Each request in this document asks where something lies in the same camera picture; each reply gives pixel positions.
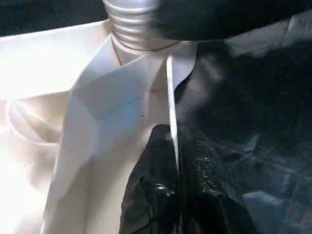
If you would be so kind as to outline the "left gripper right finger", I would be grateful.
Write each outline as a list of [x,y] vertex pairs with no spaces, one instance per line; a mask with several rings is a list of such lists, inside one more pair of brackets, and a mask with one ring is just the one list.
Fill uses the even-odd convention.
[[236,158],[196,128],[178,131],[182,230],[254,234],[256,227],[229,168]]

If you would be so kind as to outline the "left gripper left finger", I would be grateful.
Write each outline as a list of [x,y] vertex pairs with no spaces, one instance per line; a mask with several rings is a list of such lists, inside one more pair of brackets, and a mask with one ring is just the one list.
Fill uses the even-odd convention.
[[155,126],[134,166],[121,204],[119,233],[175,234],[180,219],[179,180],[170,127]]

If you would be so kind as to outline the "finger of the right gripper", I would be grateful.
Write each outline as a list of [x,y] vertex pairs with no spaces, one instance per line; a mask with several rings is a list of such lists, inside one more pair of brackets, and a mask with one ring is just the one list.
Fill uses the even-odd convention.
[[151,24],[166,39],[226,39],[311,7],[310,0],[160,0]]

